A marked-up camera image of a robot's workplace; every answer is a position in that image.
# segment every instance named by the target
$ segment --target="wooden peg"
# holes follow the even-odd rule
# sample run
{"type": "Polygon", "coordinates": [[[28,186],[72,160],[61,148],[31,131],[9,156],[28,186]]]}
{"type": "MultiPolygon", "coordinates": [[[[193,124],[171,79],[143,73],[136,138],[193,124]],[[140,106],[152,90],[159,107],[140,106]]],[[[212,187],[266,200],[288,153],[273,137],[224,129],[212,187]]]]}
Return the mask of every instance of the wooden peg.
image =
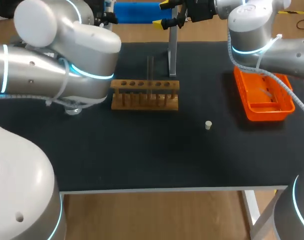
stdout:
{"type": "Polygon", "coordinates": [[[167,94],[164,95],[164,106],[167,104],[167,94]]]}
{"type": "Polygon", "coordinates": [[[143,94],[140,92],[138,95],[138,104],[142,105],[143,94]]]}
{"type": "Polygon", "coordinates": [[[173,89],[173,90],[172,90],[171,99],[174,99],[174,98],[175,98],[175,94],[176,94],[176,91],[175,91],[175,89],[173,89]]]}
{"type": "Polygon", "coordinates": [[[157,93],[157,94],[155,94],[155,102],[156,102],[156,106],[158,106],[158,99],[159,99],[159,95],[158,95],[158,93],[157,93]]]}
{"type": "Polygon", "coordinates": [[[131,105],[133,105],[134,102],[134,93],[131,92],[131,105]]]}
{"type": "Polygon", "coordinates": [[[115,96],[116,96],[117,99],[118,99],[118,95],[119,95],[119,90],[118,90],[118,88],[116,88],[115,89],[115,96]]]}
{"type": "Polygon", "coordinates": [[[150,99],[151,99],[151,94],[147,94],[147,104],[149,104],[150,103],[150,99]]]}
{"type": "Polygon", "coordinates": [[[122,104],[125,106],[125,93],[122,93],[122,104]]]}

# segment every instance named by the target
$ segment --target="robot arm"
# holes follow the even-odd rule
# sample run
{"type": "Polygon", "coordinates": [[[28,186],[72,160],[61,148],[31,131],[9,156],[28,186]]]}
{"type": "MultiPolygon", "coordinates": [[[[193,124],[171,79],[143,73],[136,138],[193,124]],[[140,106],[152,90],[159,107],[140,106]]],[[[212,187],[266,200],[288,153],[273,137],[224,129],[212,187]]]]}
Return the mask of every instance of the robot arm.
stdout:
{"type": "Polygon", "coordinates": [[[121,40],[93,24],[84,1],[21,2],[14,13],[19,36],[30,46],[64,56],[69,66],[36,51],[0,45],[0,93],[54,97],[66,81],[61,97],[87,104],[104,100],[121,40]]]}
{"type": "Polygon", "coordinates": [[[304,38],[272,38],[272,26],[279,10],[290,0],[251,0],[235,8],[228,17],[232,52],[239,64],[273,73],[304,78],[304,38]]]}

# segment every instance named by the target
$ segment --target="orange plastic basket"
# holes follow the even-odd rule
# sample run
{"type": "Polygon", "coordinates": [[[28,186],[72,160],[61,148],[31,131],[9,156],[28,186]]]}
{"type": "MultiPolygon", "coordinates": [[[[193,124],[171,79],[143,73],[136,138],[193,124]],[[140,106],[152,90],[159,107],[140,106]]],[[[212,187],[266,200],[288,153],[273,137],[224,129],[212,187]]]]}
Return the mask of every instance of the orange plastic basket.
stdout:
{"type": "MultiPolygon", "coordinates": [[[[271,77],[234,68],[234,76],[247,118],[251,121],[282,121],[295,111],[292,97],[271,77]]],[[[291,90],[286,75],[276,74],[291,90]]]]}

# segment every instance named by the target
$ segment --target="black table surface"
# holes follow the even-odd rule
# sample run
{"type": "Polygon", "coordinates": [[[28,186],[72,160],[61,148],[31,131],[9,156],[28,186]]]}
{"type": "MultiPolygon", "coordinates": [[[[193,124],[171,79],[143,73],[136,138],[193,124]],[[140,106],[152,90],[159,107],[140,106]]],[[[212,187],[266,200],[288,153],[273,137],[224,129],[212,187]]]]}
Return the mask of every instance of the black table surface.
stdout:
{"type": "MultiPolygon", "coordinates": [[[[169,79],[166,51],[123,44],[115,77],[146,79],[150,55],[154,79],[169,79]]],[[[248,121],[225,42],[179,43],[176,80],[176,112],[112,111],[111,93],[72,117],[56,104],[0,100],[0,126],[45,152],[61,191],[279,186],[304,169],[304,113],[248,121]]],[[[291,84],[304,102],[304,81],[291,84]]]]}

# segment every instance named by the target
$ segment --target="yellow object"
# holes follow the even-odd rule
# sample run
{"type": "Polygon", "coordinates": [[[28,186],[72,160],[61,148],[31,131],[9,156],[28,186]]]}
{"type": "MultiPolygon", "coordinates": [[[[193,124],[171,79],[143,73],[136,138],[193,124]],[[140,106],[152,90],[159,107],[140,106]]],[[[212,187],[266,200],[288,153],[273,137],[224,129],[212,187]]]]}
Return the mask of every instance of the yellow object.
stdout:
{"type": "Polygon", "coordinates": [[[279,14],[304,14],[304,11],[279,11],[279,14]]]}
{"type": "Polygon", "coordinates": [[[162,4],[168,4],[168,0],[165,0],[165,1],[160,3],[160,5],[162,5],[162,4]]]}
{"type": "Polygon", "coordinates": [[[153,25],[154,25],[154,27],[156,27],[157,29],[163,29],[163,27],[162,27],[162,20],[153,21],[153,25]]]}

